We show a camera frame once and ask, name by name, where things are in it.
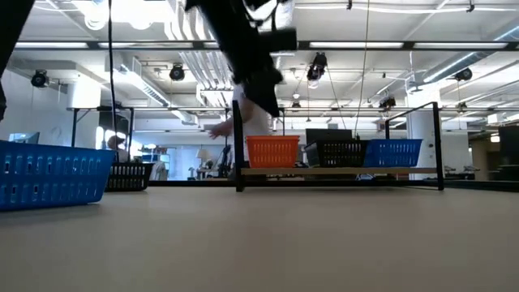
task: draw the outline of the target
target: person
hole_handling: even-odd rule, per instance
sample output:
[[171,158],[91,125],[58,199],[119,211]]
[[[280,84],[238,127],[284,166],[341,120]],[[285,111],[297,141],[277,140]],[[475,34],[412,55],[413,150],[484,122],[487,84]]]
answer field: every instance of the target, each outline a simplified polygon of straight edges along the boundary
[[119,145],[123,144],[124,141],[123,138],[113,135],[108,139],[108,142],[106,142],[108,149],[117,151],[119,154],[119,162],[128,162],[128,151],[119,148]]
[[[233,101],[238,101],[240,108],[240,114],[242,115],[243,122],[243,156],[244,166],[249,167],[249,153],[247,151],[247,136],[250,135],[268,135],[268,115],[267,112],[259,107],[257,104],[249,100],[245,96],[243,86],[237,84],[234,86]],[[233,133],[233,118],[229,118],[224,122],[221,122],[214,126],[209,131],[209,136],[213,139],[219,136],[229,136]],[[233,178],[234,172],[231,172],[229,178]]]

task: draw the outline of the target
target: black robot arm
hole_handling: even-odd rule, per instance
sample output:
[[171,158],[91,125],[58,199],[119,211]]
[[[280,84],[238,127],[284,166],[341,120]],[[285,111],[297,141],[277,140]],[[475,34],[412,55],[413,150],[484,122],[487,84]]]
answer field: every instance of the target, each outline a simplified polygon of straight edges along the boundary
[[197,6],[212,28],[212,33],[225,54],[234,73],[234,81],[242,84],[247,98],[273,117],[279,116],[274,87],[283,75],[274,67],[271,52],[296,50],[295,29],[273,30],[260,33],[251,26],[251,17],[245,7],[252,9],[266,0],[187,0],[186,11]]

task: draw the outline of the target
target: blue plastic basket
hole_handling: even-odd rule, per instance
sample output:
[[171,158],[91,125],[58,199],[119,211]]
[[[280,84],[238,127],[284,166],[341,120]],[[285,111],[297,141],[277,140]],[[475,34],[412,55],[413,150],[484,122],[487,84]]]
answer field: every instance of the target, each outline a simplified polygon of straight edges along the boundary
[[0,211],[101,200],[114,152],[0,141]]
[[364,167],[413,167],[418,164],[421,139],[371,140]]

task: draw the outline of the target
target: beige table surface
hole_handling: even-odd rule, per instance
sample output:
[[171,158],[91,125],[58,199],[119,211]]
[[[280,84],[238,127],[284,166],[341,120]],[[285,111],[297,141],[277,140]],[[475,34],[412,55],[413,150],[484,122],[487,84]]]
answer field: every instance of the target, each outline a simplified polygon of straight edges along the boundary
[[0,213],[2,291],[519,291],[519,195],[149,188]]

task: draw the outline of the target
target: plastic basket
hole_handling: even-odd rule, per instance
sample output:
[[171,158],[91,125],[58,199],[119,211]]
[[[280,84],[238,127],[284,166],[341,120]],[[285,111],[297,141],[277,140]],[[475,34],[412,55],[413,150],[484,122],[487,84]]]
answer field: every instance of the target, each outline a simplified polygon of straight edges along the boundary
[[418,164],[422,140],[371,140],[365,167],[413,167]]
[[0,210],[101,200],[114,152],[0,141]]
[[367,141],[317,140],[305,147],[311,167],[361,167],[366,155]]
[[298,157],[298,135],[248,136],[251,168],[294,167]]
[[152,168],[153,164],[113,163],[105,191],[144,191]]

